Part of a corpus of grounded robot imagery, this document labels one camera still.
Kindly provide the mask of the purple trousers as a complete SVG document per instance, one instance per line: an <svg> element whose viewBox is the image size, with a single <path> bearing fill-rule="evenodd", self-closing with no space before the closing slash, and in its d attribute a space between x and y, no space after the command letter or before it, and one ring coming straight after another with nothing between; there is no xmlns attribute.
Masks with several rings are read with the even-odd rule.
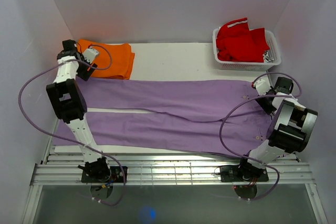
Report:
<svg viewBox="0 0 336 224"><path fill-rule="evenodd" d="M246 154L271 124L247 81L93 78L78 86L98 145Z"/></svg>

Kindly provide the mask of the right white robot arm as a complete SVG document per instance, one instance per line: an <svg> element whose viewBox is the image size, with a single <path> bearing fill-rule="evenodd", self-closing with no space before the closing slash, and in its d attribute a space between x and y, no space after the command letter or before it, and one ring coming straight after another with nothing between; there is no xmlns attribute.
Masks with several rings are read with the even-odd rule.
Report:
<svg viewBox="0 0 336 224"><path fill-rule="evenodd" d="M302 152L308 145L318 113L306 108L292 95L293 80L279 77L274 87L265 92L273 97L260 98L257 103L273 120L266 139L248 152L237 167L242 180L257 179L266 174L266 165L281 155Z"/></svg>

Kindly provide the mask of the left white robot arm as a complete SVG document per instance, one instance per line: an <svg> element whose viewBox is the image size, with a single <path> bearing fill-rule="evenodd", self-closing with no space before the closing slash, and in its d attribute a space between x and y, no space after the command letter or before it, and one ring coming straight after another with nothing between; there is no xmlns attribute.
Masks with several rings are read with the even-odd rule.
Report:
<svg viewBox="0 0 336 224"><path fill-rule="evenodd" d="M98 67L93 61L99 52L87 48L80 52L74 40L64 40L63 50L57 55L60 67L53 83L46 86L53 110L73 133L83 155L84 165L78 166L94 181L105 182L111 177L111 168L102 154L93 151L98 146L89 129L86 114L87 104L76 78L87 81Z"/></svg>

